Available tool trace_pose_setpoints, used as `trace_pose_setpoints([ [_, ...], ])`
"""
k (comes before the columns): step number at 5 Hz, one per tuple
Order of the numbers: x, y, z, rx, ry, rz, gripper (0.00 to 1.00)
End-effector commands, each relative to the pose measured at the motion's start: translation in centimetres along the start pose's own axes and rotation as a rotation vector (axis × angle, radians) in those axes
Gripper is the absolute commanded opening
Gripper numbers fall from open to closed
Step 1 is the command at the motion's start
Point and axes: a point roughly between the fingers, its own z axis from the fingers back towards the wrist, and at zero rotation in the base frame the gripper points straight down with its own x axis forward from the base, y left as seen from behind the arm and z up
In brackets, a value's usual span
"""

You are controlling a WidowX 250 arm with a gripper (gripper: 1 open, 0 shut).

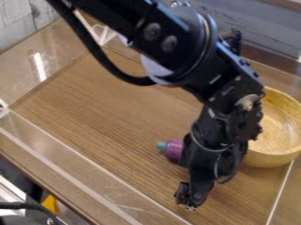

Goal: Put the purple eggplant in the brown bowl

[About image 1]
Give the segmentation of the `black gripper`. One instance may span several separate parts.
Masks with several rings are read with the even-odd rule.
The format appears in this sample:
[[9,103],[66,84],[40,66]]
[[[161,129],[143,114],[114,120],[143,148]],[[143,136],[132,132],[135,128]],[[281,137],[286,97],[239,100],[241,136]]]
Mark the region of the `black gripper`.
[[247,153],[247,142],[222,144],[211,148],[197,131],[183,139],[181,164],[189,168],[190,182],[181,182],[174,193],[177,205],[195,212],[206,202],[214,183],[226,184],[238,173]]

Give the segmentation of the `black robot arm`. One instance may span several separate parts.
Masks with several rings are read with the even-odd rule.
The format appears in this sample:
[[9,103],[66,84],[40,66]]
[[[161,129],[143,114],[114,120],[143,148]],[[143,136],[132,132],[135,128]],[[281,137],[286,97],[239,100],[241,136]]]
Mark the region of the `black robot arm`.
[[[175,86],[203,104],[179,144],[177,163],[190,173],[174,194],[195,210],[214,185],[238,173],[247,144],[262,132],[264,84],[241,56],[241,33],[221,33],[213,17],[186,4],[159,0],[47,0],[95,60],[123,82]],[[112,63],[75,12],[103,22],[140,53],[147,76],[131,76]]]

